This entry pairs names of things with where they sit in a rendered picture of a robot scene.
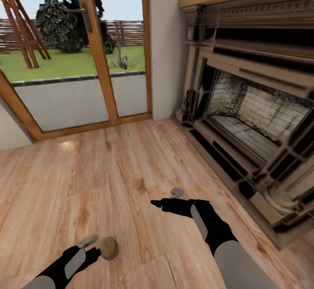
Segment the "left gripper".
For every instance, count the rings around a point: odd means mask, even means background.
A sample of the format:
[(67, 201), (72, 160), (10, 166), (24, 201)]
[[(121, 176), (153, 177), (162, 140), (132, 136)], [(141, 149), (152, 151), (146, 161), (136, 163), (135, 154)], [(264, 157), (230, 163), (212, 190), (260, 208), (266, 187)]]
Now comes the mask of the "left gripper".
[(96, 262), (101, 255), (100, 249), (96, 249), (96, 247), (93, 247), (92, 249), (88, 250), (85, 252), (86, 254), (86, 260), (85, 263), (83, 264), (82, 268), (79, 269), (77, 272), (84, 271), (89, 265), (93, 264)]

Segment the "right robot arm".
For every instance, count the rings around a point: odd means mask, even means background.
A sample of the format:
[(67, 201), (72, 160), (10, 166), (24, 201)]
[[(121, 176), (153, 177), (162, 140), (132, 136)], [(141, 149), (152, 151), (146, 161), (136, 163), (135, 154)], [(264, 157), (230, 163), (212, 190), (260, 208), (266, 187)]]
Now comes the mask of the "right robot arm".
[(183, 200), (184, 189), (173, 188), (171, 198), (150, 203), (171, 212), (193, 218), (210, 247), (226, 289), (281, 289), (253, 260), (233, 235), (230, 226), (215, 212), (209, 201)]

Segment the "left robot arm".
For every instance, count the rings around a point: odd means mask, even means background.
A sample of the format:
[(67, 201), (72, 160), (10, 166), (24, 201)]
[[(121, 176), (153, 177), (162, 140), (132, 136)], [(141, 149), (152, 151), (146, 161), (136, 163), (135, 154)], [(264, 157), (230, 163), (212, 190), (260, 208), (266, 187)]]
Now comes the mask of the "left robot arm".
[[(98, 235), (91, 235), (66, 249), (63, 256), (42, 271), (21, 289), (65, 289), (76, 272), (84, 271), (96, 262), (101, 255), (100, 249), (85, 248), (98, 241)], [(81, 268), (82, 267), (82, 268)]]

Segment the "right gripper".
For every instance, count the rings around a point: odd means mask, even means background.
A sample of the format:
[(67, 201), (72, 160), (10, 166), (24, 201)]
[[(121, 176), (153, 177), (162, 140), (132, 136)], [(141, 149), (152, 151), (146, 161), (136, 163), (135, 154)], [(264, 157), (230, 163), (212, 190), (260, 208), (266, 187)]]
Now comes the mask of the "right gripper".
[(161, 207), (162, 206), (162, 211), (164, 212), (171, 212), (173, 214), (181, 214), (181, 202), (183, 202), (183, 199), (177, 199), (177, 198), (163, 198), (161, 201), (151, 201), (150, 203), (157, 206)]

